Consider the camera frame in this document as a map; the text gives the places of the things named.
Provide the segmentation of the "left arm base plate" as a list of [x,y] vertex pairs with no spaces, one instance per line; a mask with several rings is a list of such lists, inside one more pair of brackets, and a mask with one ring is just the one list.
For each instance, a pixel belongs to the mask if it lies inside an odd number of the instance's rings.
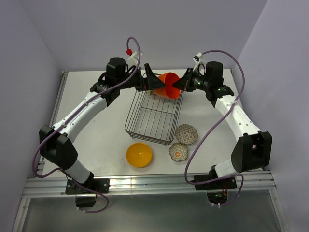
[[108,193],[110,187],[110,180],[108,178],[94,178],[90,180],[89,183],[84,183],[77,185],[75,180],[68,180],[65,190],[67,195],[81,195],[81,194],[90,194],[93,191],[98,193]]

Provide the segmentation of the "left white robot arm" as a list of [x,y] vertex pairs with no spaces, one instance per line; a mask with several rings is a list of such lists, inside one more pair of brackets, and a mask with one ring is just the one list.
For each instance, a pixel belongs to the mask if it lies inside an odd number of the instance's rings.
[[53,126],[39,131],[40,155],[77,181],[77,188],[89,193],[94,187],[93,174],[78,160],[73,142],[83,128],[120,95],[122,89],[148,91],[164,88],[165,84],[145,64],[145,75],[138,64],[129,66],[123,58],[111,58],[106,71],[90,88],[83,101]]

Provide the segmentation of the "red orange square bowl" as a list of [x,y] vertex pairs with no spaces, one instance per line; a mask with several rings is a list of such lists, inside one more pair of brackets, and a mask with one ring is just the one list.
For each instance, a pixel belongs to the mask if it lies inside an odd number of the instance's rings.
[[153,93],[159,97],[177,99],[180,95],[180,90],[173,87],[173,84],[179,80],[177,74],[168,72],[158,77],[164,84],[164,88],[155,89]]

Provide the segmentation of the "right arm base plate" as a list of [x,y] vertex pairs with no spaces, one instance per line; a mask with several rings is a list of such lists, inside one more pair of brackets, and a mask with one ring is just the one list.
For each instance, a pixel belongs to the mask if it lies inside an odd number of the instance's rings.
[[[194,175],[194,180],[192,182],[199,183],[208,181],[211,179],[209,174],[205,175]],[[228,190],[228,189],[236,189],[237,184],[234,177],[230,177],[223,180],[213,181],[203,185],[195,185],[196,190]]]

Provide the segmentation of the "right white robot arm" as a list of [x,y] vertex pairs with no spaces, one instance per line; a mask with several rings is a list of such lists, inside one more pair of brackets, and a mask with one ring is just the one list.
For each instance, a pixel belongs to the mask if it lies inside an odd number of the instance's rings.
[[220,188],[226,176],[269,165],[272,136],[253,124],[238,104],[234,92],[224,85],[222,63],[206,63],[204,74],[198,69],[188,68],[173,87],[186,92],[196,89],[204,91],[207,100],[220,112],[236,138],[230,159],[211,168],[209,183],[213,188]]

